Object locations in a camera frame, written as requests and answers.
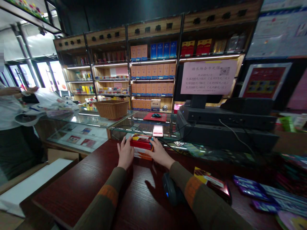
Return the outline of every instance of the computer mouse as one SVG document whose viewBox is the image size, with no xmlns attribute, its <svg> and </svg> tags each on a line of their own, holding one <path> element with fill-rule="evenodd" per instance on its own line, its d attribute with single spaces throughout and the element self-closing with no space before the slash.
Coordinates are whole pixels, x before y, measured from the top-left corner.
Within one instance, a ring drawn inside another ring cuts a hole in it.
<svg viewBox="0 0 307 230">
<path fill-rule="evenodd" d="M 154 114 L 152 115 L 152 117 L 159 118 L 159 117 L 161 117 L 161 115 L 158 114 L 158 113 L 154 113 Z"/>
</svg>

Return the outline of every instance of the glass display case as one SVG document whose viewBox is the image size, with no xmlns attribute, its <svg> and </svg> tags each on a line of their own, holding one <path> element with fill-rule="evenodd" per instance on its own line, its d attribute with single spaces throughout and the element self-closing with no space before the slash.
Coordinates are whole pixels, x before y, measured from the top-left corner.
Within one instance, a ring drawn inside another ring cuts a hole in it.
<svg viewBox="0 0 307 230">
<path fill-rule="evenodd" d="M 81 107 L 74 112 L 43 116 L 35 129 L 48 147 L 89 154 L 109 139 L 109 126 L 116 125 L 133 113 L 135 111 L 128 111 L 118 119 L 107 119 L 100 117 L 98 112 Z"/>
</svg>

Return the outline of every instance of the framed poster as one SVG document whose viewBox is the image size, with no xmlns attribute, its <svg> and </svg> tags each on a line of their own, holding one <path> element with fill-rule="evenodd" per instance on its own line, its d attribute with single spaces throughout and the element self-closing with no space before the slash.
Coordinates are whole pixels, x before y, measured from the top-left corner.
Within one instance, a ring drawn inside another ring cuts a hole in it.
<svg viewBox="0 0 307 230">
<path fill-rule="evenodd" d="M 275 100 L 292 63 L 250 65 L 239 97 Z"/>
</svg>

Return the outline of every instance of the red box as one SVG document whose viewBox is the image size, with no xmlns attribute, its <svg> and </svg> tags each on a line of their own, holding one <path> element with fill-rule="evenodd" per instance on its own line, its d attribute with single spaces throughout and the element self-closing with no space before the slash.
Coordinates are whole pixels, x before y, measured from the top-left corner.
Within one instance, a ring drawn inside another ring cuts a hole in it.
<svg viewBox="0 0 307 230">
<path fill-rule="evenodd" d="M 132 136 L 132 139 L 130 141 L 130 146 L 146 149 L 146 150 L 153 150 L 153 145 L 149 142 L 149 140 L 152 140 L 152 136 L 149 135 L 143 135 L 143 134 L 134 134 Z"/>
</svg>

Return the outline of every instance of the striped sleeve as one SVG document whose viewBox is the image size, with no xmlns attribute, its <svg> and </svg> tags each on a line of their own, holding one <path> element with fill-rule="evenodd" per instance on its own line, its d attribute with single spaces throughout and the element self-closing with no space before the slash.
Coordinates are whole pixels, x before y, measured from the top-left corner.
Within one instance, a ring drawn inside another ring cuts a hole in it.
<svg viewBox="0 0 307 230">
<path fill-rule="evenodd" d="M 126 179 L 126 170 L 114 168 L 112 174 L 88 206 L 74 230 L 110 229 L 118 202 L 118 194 Z"/>
<path fill-rule="evenodd" d="M 222 198 L 188 172 L 179 162 L 172 164 L 169 173 L 184 193 L 202 229 L 224 229 L 225 226 L 227 229 L 253 229 Z"/>
</svg>

